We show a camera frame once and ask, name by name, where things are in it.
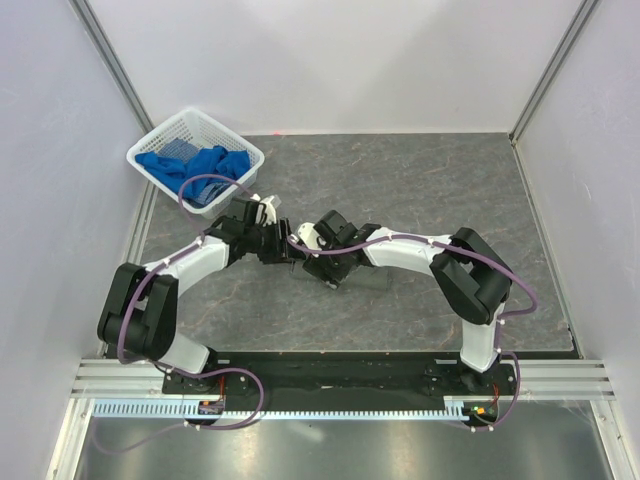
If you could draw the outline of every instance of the metal corner post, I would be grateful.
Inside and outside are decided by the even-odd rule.
[[[533,117],[533,114],[538,109],[538,106],[542,102],[547,91],[549,90],[549,87],[558,75],[558,72],[562,68],[562,65],[564,65],[564,62],[573,49],[576,40],[582,33],[585,25],[591,18],[596,6],[599,3],[600,0],[582,0],[582,2],[580,3],[578,10],[571,19],[571,23],[567,27],[567,30],[564,32],[560,43],[556,47],[556,50],[553,52],[551,60],[549,60],[549,63],[544,69],[540,80],[538,80],[536,87],[533,89],[533,93],[529,97],[524,110],[522,110],[522,113],[518,117],[513,130],[509,133],[509,139],[513,144],[517,143],[520,137],[522,137],[524,130],[527,128],[529,121]]]
[[[150,132],[153,130],[151,118],[144,108],[140,97],[124,70],[124,67],[120,63],[120,60],[111,46],[107,35],[102,29],[95,12],[91,8],[91,5],[89,5],[89,1],[69,0],[69,3],[78,15],[78,19],[82,22],[87,34],[95,45],[96,50],[98,50],[100,57],[102,57],[107,69],[122,92],[122,96],[129,104],[129,107],[135,115],[136,120],[138,120],[140,127],[142,127],[145,133]]]

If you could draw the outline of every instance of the white wall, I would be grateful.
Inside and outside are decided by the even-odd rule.
[[[91,0],[155,122],[510,130],[580,0]]]
[[[141,132],[66,0],[0,5],[0,477],[44,478],[141,192]]]
[[[640,447],[640,3],[600,2],[521,141],[575,329]]]

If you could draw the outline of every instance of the reflective surface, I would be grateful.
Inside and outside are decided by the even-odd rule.
[[[175,420],[99,419],[122,448]],[[434,422],[265,421],[244,430],[178,429],[105,456],[86,446],[76,478],[609,480],[587,403],[521,404],[493,433]]]

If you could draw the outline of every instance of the wire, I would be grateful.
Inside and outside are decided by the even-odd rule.
[[[500,390],[498,389],[498,385],[496,385],[495,383],[493,384],[493,401],[491,402],[491,404],[489,405],[489,408],[493,407],[494,405],[497,405],[498,400],[500,399]]]
[[[189,223],[196,229],[196,231],[198,231],[200,238],[202,240],[204,240],[205,238],[205,233],[204,231],[198,226],[198,224],[191,218],[191,216],[189,215],[189,212],[187,211],[187,209],[185,208],[184,205],[184,190],[185,188],[190,185],[192,182],[196,181],[196,180],[200,180],[200,179],[204,179],[204,178],[214,178],[214,179],[218,179],[218,180],[223,180],[229,183],[234,184],[235,186],[237,186],[238,188],[240,188],[242,191],[244,191],[245,193],[252,195],[251,191],[246,188],[244,185],[238,183],[237,181],[231,179],[231,178],[227,178],[224,177],[222,175],[216,175],[216,174],[203,174],[203,175],[196,175],[195,177],[191,177],[189,179],[187,179],[182,186],[180,187],[180,190],[178,191],[178,205],[180,206],[180,211],[183,213],[183,215],[185,216],[185,218],[189,221]],[[137,288],[134,290],[133,295],[131,297],[131,300],[129,301],[129,305],[127,305],[127,309],[125,311],[124,317],[122,319],[122,325],[120,327],[120,332],[118,335],[118,343],[117,343],[117,348],[116,348],[116,352],[117,352],[117,357],[118,360],[120,361],[120,363],[123,364],[128,364],[131,363],[132,361],[127,359],[125,357],[125,339],[127,336],[127,329],[129,327],[129,323],[131,322],[131,317],[133,315],[133,311],[135,310],[135,306],[138,303],[138,301],[140,300],[142,293],[144,292],[144,289],[147,287],[147,285],[149,284],[149,282],[157,275],[159,274],[162,270],[164,270],[165,268],[167,268],[170,264],[177,262],[178,260],[186,257],[187,255],[193,253],[194,251],[196,251],[198,248],[200,248],[200,245],[198,244],[193,244],[187,248],[185,248],[184,250],[176,253],[175,255],[165,259],[163,262],[160,262],[156,267],[154,267],[151,271],[149,271],[144,278],[140,281],[140,283],[138,284]],[[260,413],[260,410],[262,410],[262,406],[264,404],[264,386],[262,385],[262,382],[260,381],[260,379],[253,373],[250,372],[249,370],[246,370],[244,368],[222,368],[219,370],[214,370],[211,372],[205,372],[205,373],[198,373],[198,374],[194,374],[191,372],[187,372],[185,370],[181,370],[178,368],[173,368],[171,365],[163,365],[161,363],[156,363],[153,362],[153,365],[155,368],[157,368],[158,370],[160,370],[163,373],[169,373],[168,371],[163,371],[161,369],[162,368],[167,368],[170,369],[171,371],[175,371],[177,373],[179,373],[180,375],[184,376],[184,377],[188,377],[188,378],[194,378],[194,379],[203,379],[203,378],[208,378],[208,377],[213,377],[216,375],[224,375],[226,373],[241,373],[243,375],[247,375],[248,377],[250,377],[258,386],[258,391],[259,391],[259,400],[258,400],[258,406],[256,407],[256,409],[253,411],[253,413],[251,415],[249,415],[247,418],[245,418],[244,420],[241,420],[239,422],[236,423],[232,423],[231,425],[198,425],[199,428],[201,429],[205,429],[205,430],[234,430],[237,428],[242,428],[244,426],[247,426],[249,424],[251,424],[253,422],[253,420],[258,416],[258,414]],[[180,423],[180,424],[174,424],[174,425],[170,425],[168,427],[165,427],[161,430],[158,430],[157,432],[155,432],[154,434],[148,436],[147,438],[144,438],[142,440],[140,440],[139,442],[134,443],[133,445],[130,445],[126,448],[120,449],[120,450],[109,450],[107,448],[104,448],[102,445],[99,444],[99,442],[97,441],[96,437],[95,437],[95,426],[92,429],[92,442],[93,444],[96,446],[96,448],[106,454],[106,455],[118,455],[118,454],[122,454],[122,453],[127,453],[130,452],[131,450],[134,450],[135,448],[144,445],[145,443],[153,440],[154,438],[163,435],[167,432],[170,432],[172,430],[175,430],[177,428],[182,427],[184,424]]]
[[[480,415],[478,415],[477,413],[473,412],[473,416],[474,418],[476,418],[477,420],[481,421],[482,423],[484,423],[485,425],[491,425],[493,426],[495,423],[494,421],[490,421],[490,420],[485,420],[484,418],[482,418]],[[496,405],[496,420],[500,418],[500,404],[498,403]]]
[[[193,220],[191,218],[191,215],[189,215],[189,212],[187,211],[187,209],[185,207],[185,204],[184,204],[184,190],[185,190],[185,188],[187,188],[189,185],[191,185],[196,180],[203,180],[205,178],[213,178],[213,179],[216,179],[216,180],[222,180],[224,182],[229,182],[229,183],[235,185],[236,187],[238,187],[240,190],[242,190],[244,193],[246,193],[250,197],[253,196],[253,193],[251,192],[251,190],[249,190],[247,187],[242,185],[240,182],[238,182],[236,180],[233,180],[232,178],[229,178],[229,177],[225,177],[225,176],[222,176],[222,175],[217,175],[215,173],[203,173],[202,175],[196,175],[195,177],[191,177],[191,178],[186,179],[184,181],[184,183],[182,184],[182,186],[180,187],[180,190],[178,190],[178,205],[180,207],[180,212],[182,212],[182,214],[184,215],[184,218],[186,218],[187,221],[191,224],[191,226],[195,229],[195,231],[198,232],[198,235],[200,236],[200,238],[202,240],[204,240],[204,237],[205,237],[204,230],[202,228],[200,228],[200,225],[198,225],[195,222],[195,220]]]
[[[496,262],[495,260],[492,260],[491,258],[485,257],[484,255],[480,255],[479,253],[475,253],[475,252],[471,252],[469,250],[465,250],[464,248],[460,248],[460,247],[455,247],[453,245],[448,245],[445,243],[441,243],[438,241],[429,241],[429,239],[425,238],[425,237],[421,237],[419,235],[412,235],[412,234],[408,234],[408,233],[396,233],[396,234],[392,234],[388,237],[380,237],[380,238],[376,238],[375,240],[369,240],[367,242],[363,242],[360,243],[358,245],[355,245],[353,247],[347,247],[347,248],[341,248],[341,249],[337,249],[337,250],[312,250],[310,248],[307,247],[303,247],[301,245],[298,245],[293,238],[287,237],[287,242],[289,242],[289,244],[297,249],[300,250],[304,253],[310,254],[310,255],[341,255],[341,254],[345,254],[345,253],[352,253],[352,252],[356,252],[358,250],[362,250],[363,248],[369,247],[371,245],[375,245],[376,243],[381,243],[381,242],[388,242],[388,241],[392,241],[392,240],[413,240],[413,241],[417,241],[417,242],[421,242],[421,243],[425,243],[429,246],[433,246],[433,247],[437,247],[437,248],[442,248],[443,250],[447,250],[453,253],[457,253],[459,255],[464,255],[466,257],[472,258],[474,260],[478,260],[482,263],[484,263],[485,265],[488,265],[489,267],[497,270],[498,272],[502,273],[503,275],[505,275],[507,278],[509,278],[512,282],[516,283],[520,288],[522,288],[525,293],[529,296],[529,298],[531,299],[531,306],[528,308],[524,308],[522,310],[512,310],[509,312],[503,312],[502,314],[498,315],[498,319],[503,319],[503,318],[507,318],[507,317],[515,317],[517,315],[526,315],[528,313],[532,313],[534,312],[537,308],[538,308],[538,297],[535,293],[535,291],[533,290],[533,288],[531,288],[527,283],[524,282],[524,280],[522,280],[520,277],[518,277],[516,274],[514,274],[511,270],[503,267],[502,265],[500,265],[498,262]],[[495,340],[495,346],[498,346],[498,342],[499,342],[499,334],[500,334],[500,323],[498,323],[498,325],[496,326],[496,340]],[[498,418],[492,425],[487,425],[486,427],[474,427],[473,431],[492,431],[494,427],[497,427],[498,425],[500,425],[504,420],[507,419],[507,417],[509,415],[511,415],[511,412],[513,411],[513,407],[515,406],[517,400],[518,400],[518,396],[520,395],[520,383],[521,383],[521,379],[520,379],[520,363],[518,362],[518,357],[516,356],[516,354],[514,352],[502,352],[503,356],[507,356],[507,357],[511,357],[513,358],[514,364],[515,364],[515,368],[516,368],[516,375],[517,375],[517,380],[516,380],[516,391],[513,395],[513,399],[511,400],[511,403],[509,404],[509,407],[507,408],[507,411],[504,413],[504,415],[500,418]],[[452,424],[456,427],[459,428],[464,428],[466,430],[469,430],[468,427],[466,426],[460,426],[458,424]]]
[[[500,272],[501,274],[509,278],[509,280],[511,280],[512,282],[516,283],[520,288],[522,288],[525,291],[525,293],[531,299],[531,306],[522,310],[512,310],[510,312],[503,312],[500,315],[498,315],[498,319],[515,317],[517,315],[526,315],[528,313],[534,312],[538,308],[538,297],[535,291],[533,290],[533,288],[531,288],[527,283],[525,283],[524,280],[522,280],[520,277],[518,277],[515,273],[513,273],[508,268],[503,267],[495,260],[492,260],[489,257],[485,257],[484,255],[480,255],[479,253],[471,252],[469,250],[465,250],[464,248],[460,248],[460,247],[454,247],[453,245],[448,245],[446,243],[430,241],[429,239],[425,237],[421,237],[420,235],[412,235],[410,233],[395,233],[388,237],[376,238],[375,240],[369,240],[369,241],[360,243],[358,245],[355,245],[353,247],[340,248],[337,250],[312,250],[302,245],[298,245],[291,236],[287,237],[287,242],[289,242],[289,245],[291,245],[293,248],[297,250],[300,250],[301,252],[304,252],[310,255],[328,255],[328,256],[352,253],[358,250],[362,250],[363,248],[370,247],[371,245],[375,245],[376,243],[389,242],[392,240],[413,240],[420,243],[425,243],[429,246],[442,248],[443,250],[448,250],[450,252],[457,253],[459,255],[464,255],[466,257],[469,257],[484,263],[485,265],[497,270],[498,272]]]
[[[511,357],[513,359],[513,364],[516,370],[516,390],[513,394],[513,398],[511,399],[511,402],[509,403],[509,406],[507,407],[507,411],[504,412],[504,415],[502,415],[502,417],[498,418],[495,422],[493,422],[491,425],[487,425],[486,427],[470,428],[464,424],[458,424],[453,422],[446,422],[447,425],[455,428],[461,428],[467,431],[471,430],[471,432],[491,432],[493,431],[493,429],[501,425],[502,422],[504,422],[509,417],[509,415],[511,415],[511,412],[513,412],[513,407],[518,402],[518,397],[520,396],[520,386],[522,383],[522,378],[520,376],[520,362],[518,361],[518,357],[514,352],[502,352],[502,356]]]

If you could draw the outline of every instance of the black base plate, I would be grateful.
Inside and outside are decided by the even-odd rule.
[[[257,375],[266,392],[264,411],[440,410],[444,396],[492,397],[493,384],[501,395],[514,393],[511,365],[496,362],[480,375],[457,358],[438,352],[219,352],[218,365]],[[256,407],[258,388],[250,378],[225,375],[224,384],[227,410]],[[202,384],[175,373],[165,378],[162,391],[220,392],[217,380]]]

